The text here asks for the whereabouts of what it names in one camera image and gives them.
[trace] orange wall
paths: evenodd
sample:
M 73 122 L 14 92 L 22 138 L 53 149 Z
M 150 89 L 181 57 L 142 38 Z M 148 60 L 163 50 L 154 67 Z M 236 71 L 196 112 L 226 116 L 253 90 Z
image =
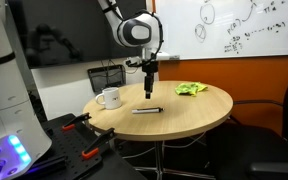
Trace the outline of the orange wall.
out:
M 164 61 L 160 80 L 188 80 L 215 85 L 233 100 L 271 99 L 283 102 L 288 86 L 288 56 Z M 238 105 L 232 114 L 244 124 L 281 132 L 282 109 L 274 105 Z

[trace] blue light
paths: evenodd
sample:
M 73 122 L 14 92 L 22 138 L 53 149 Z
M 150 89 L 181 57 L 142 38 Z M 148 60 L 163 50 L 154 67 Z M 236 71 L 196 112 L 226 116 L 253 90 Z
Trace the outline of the blue light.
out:
M 24 146 L 22 145 L 21 141 L 14 135 L 11 135 L 8 137 L 10 144 L 13 146 L 15 149 L 16 153 L 18 156 L 21 158 L 21 160 L 24 163 L 30 163 L 31 162 L 31 157 L 28 155 L 26 152 Z

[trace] mug handle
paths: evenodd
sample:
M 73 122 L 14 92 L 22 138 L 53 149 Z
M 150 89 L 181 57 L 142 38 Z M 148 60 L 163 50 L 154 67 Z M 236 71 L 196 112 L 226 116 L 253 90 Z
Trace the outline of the mug handle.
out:
M 95 97 L 95 101 L 96 101 L 97 104 L 105 105 L 105 101 L 103 101 L 103 102 L 99 102 L 99 101 L 98 101 L 98 99 L 99 99 L 101 96 L 103 96 L 103 98 L 104 98 L 104 94 L 101 93 L 101 94 L 99 94 L 99 95 L 97 95 L 97 96 Z

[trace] white wall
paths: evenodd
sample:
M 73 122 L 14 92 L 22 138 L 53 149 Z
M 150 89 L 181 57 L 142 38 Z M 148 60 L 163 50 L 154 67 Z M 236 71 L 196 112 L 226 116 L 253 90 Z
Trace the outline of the white wall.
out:
M 123 64 L 124 59 L 113 60 L 115 64 Z M 67 66 L 32 69 L 33 77 L 43 103 L 47 119 L 73 113 L 82 114 L 88 101 L 95 97 L 87 75 L 87 69 L 100 67 L 101 62 L 82 63 Z M 140 83 L 145 73 L 139 68 L 134 74 L 126 74 L 126 84 Z

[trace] white robot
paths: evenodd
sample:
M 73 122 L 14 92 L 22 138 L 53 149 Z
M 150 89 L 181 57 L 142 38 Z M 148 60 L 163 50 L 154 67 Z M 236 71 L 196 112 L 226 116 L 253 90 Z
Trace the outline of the white robot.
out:
M 142 67 L 146 98 L 150 98 L 157 72 L 159 50 L 163 42 L 159 19 L 141 11 L 123 19 L 115 0 L 98 0 L 121 46 L 143 46 L 142 57 L 129 61 L 130 67 Z M 24 174 L 51 146 L 41 128 L 4 28 L 5 2 L 0 0 L 0 179 L 13 179 Z

